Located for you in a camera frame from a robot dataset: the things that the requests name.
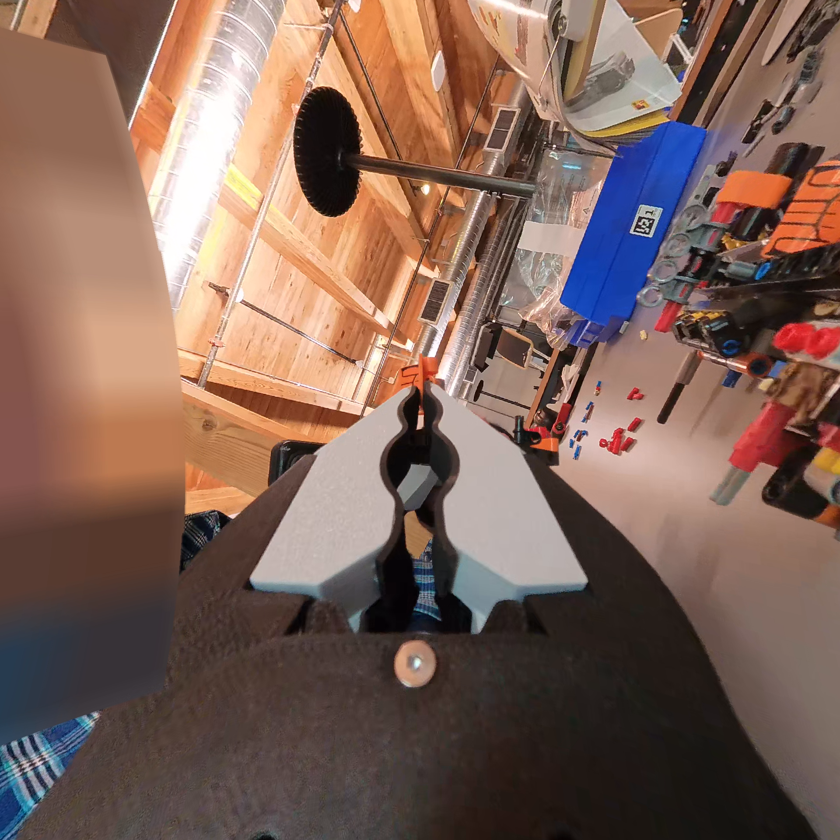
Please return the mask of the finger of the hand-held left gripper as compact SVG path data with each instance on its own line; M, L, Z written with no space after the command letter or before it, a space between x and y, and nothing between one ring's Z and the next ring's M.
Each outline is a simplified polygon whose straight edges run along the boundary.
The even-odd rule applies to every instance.
M440 486L441 481L432 466L410 465L397 488L404 511L410 512L419 509L425 503L429 494Z

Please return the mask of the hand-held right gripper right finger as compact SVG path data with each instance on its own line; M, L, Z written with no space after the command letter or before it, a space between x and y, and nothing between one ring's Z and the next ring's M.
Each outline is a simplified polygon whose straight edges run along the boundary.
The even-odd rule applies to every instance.
M520 447L439 385L427 387L423 409L444 629L478 633L501 602L584 590L587 575Z

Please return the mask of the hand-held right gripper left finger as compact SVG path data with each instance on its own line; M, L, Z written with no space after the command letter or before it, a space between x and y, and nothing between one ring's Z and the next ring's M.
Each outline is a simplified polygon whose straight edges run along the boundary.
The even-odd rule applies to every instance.
M416 432L420 404L405 388L320 448L250 574L255 590L333 602L348 618L379 603L370 629L408 627L418 588L397 488L413 455L397 456L394 478L387 458Z

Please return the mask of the small orange lego panel assembly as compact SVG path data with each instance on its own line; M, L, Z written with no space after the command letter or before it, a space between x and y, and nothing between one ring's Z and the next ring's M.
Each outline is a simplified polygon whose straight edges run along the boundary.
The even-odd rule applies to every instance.
M420 395L428 385L438 383L438 361L420 355L414 364L403 367L395 381L397 389L413 387Z

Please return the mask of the scattered red lego pins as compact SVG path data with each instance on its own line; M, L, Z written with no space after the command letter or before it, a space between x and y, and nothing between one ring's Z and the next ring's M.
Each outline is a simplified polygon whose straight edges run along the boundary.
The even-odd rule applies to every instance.
M645 399L645 394L637 387L632 388L626 395L627 404L632 404L634 410L637 409L637 404L643 399ZM599 446L612 455L621 455L635 444L634 434L643 423L643 419L635 413L631 413L629 408L627 408L625 414L623 420L626 420L626 422L623 425L616 426L610 437L604 437L599 441Z

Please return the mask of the scattered small blue lego pins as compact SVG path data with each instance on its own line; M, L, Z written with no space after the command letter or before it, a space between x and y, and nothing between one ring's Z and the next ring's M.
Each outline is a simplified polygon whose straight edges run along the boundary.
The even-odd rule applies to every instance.
M583 449L583 444L589 435L589 423L592 419L592 415L595 410L596 401L599 398L602 392L602 381L598 380L595 382L595 387L593 389L592 399L585 405L583 414L580 417L580 422L578 426L573 430L572 436L570 438L569 447L571 450L571 455L573 461L577 461L581 457L581 452Z

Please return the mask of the large lego car chassis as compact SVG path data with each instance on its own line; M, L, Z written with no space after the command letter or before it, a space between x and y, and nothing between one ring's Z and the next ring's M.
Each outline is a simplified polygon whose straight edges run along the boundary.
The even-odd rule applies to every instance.
M688 353L657 416L664 425L700 366L722 385L764 394L710 494L730 504L757 468L771 508L838 537L839 161L822 146L779 145L762 171L737 154L704 224L675 217L637 303L659 308L654 329Z

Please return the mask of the lego instruction booklet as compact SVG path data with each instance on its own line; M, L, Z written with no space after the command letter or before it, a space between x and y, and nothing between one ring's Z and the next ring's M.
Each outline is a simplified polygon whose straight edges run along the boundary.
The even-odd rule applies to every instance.
M585 148L644 139L680 85L614 1L469 1L476 24L521 79L540 118Z

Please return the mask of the pile of dark lego parts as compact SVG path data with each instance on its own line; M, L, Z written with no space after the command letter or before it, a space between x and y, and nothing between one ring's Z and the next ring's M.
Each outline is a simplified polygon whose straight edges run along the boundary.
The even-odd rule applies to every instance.
M823 86L824 41L838 26L838 1L787 2L782 20L773 32L762 57L768 66L778 56L790 66L779 90L759 106L742 144L745 157L755 151L767 135L777 136L793 120L797 109L813 102Z

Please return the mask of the black metal tie rod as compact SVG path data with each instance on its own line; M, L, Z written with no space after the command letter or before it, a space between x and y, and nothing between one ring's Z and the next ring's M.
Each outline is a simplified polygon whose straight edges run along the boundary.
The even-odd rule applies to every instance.
M301 339L304 339L304 340L310 342L311 344L316 345L321 350L325 350L326 352L328 352L332 356L335 356L335 357L341 359L344 362L348 362L348 363L356 366L357 368L361 368L361 369L364 368L364 363L363 363L362 360L356 360L356 359L350 357L349 355L334 349L333 347L331 347L328 344L320 341L319 339L316 339L313 336L309 335L308 333L301 331L299 328L295 327L291 323L289 323L289 322L279 318L278 316L276 316L276 315L274 315L274 314L256 306L256 304L254 304L253 302L247 301L244 297L244 292L243 291L239 291L237 293L237 295L235 296L235 305L239 306L241 308L245 308L245 309L250 310L251 312L255 313L256 315L260 316L261 318L263 318L265 320L268 320L268 321L276 324L277 326L280 326L281 328L289 331L290 333L293 333L294 335L298 336Z

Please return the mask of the chair with wooden back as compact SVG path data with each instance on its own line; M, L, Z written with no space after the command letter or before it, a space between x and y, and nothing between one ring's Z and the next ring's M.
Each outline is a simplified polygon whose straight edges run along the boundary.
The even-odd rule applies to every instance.
M527 335L498 322L483 325L470 357L469 400L530 408L548 360Z

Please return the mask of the ceiling vent grille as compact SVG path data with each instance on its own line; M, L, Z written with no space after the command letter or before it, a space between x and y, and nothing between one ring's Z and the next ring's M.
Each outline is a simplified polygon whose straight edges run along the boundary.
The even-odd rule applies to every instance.
M425 324L436 324L441 318L442 311L448 299L452 282L441 278L430 281L426 298L417 316L417 320Z
M489 154L504 154L511 141L513 130L515 130L519 108L499 107L486 137L484 152Z

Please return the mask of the blue plastic storage box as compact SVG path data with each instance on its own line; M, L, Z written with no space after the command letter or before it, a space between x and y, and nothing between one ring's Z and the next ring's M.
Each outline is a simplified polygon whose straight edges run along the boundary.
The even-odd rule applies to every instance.
M667 121L612 159L560 297L579 317L572 344L606 341L632 317L706 133Z

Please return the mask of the clear plastic bags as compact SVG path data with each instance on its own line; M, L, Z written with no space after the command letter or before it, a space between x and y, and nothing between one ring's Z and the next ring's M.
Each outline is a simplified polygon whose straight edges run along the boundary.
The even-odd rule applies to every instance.
M518 242L514 266L522 289L520 317L541 331L553 350L570 344L581 315L560 298L613 160L573 150L546 150L539 191Z

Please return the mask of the black ribbed disc on rod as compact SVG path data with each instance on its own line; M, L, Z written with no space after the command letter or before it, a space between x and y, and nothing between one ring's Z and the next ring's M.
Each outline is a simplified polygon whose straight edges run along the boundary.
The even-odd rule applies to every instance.
M362 154L356 115L347 98L331 87L316 87L302 100L292 150L301 191L325 217L350 210L363 172L521 199L539 190L533 182Z

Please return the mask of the ribbed silver air duct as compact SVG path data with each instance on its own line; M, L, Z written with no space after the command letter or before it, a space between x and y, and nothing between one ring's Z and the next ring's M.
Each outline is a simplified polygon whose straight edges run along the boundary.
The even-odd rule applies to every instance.
M480 327L480 311L490 291L492 277L510 224L510 216L519 203L520 201L515 198L501 200L493 219L490 236L476 264L463 305L449 337L444 353L444 366L447 369L444 378L446 379L445 390L450 396L457 397L464 382L469 366L469 352L476 340L476 331Z

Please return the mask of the corrugated silver air duct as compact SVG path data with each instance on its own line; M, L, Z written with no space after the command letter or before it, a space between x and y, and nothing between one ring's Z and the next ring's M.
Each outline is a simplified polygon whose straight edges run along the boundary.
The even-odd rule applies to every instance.
M507 148L501 151L484 151L479 173L483 175L504 176L511 163L522 126L531 109L530 97L522 80L517 80L510 96L497 111L518 109L519 113L508 132ZM480 237L487 225L490 211L494 209L497 198L488 192L472 192L465 207L465 214L455 238L455 246L445 267L442 281L448 283L448 293L440 306L435 323L423 326L415 344L415 352L425 358L435 357L445 335L455 304L465 284L469 266L476 254Z

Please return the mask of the large smooth silver air duct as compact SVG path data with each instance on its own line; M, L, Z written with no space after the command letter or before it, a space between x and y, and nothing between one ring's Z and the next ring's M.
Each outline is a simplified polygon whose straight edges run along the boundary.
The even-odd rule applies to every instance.
M175 107L149 194L172 315L196 267L286 5L215 2Z

